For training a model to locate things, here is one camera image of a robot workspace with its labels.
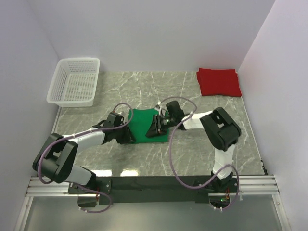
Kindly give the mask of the green t-shirt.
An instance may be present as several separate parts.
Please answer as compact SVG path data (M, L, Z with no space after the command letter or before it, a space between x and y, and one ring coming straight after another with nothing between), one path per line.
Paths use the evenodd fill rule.
M146 133L152 124L153 116L156 114L158 114L158 111L153 108L129 110L128 120L130 120L131 116L133 117L128 126L132 135L136 140L133 144L168 142L168 136L169 136L168 129L165 135L160 135L150 138L146 137Z

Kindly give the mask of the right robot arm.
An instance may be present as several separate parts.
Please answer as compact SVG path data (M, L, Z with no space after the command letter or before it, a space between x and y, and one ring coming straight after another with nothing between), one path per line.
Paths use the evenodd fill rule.
M169 163L176 180L188 189L201 189L210 185L213 190L222 192L230 187L235 170L232 167L233 152L242 133L237 123L222 107L204 113L191 112L189 114L184 113L178 101L171 101L166 104L166 107L167 116L160 113L155 114L146 137L164 135L171 127L184 131L203 129L215 148L215 161L211 177L198 186L187 185L179 178L174 169L172 157L170 157Z

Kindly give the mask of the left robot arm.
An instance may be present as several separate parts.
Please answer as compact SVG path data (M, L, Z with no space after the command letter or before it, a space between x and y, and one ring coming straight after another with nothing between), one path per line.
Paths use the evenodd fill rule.
M38 175L50 179L49 183L71 182L78 184L84 193L98 190L96 174L74 164L78 153L94 146L103 145L115 139L119 144L136 141L124 117L114 111L90 129L75 135L52 133L46 139L35 158L32 168Z

